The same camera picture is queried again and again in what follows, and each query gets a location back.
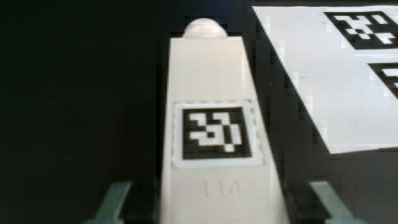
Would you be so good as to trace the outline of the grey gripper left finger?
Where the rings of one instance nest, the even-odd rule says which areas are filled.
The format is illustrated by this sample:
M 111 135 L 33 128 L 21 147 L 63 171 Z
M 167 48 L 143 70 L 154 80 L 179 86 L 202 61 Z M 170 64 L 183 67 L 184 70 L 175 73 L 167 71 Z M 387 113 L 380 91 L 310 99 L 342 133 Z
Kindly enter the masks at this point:
M 94 217 L 83 222 L 83 224 L 124 224 L 124 219 L 119 217 L 119 215 L 129 188 L 129 182 L 113 182 L 110 184 L 99 209 L 95 211 Z

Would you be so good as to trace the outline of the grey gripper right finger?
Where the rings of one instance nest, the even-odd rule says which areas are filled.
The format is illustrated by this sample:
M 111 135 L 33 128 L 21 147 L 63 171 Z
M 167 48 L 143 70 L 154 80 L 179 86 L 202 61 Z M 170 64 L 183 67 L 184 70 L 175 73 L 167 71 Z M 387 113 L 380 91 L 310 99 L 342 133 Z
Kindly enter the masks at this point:
M 296 224 L 367 224 L 348 210 L 334 188 L 312 181 L 294 193 Z

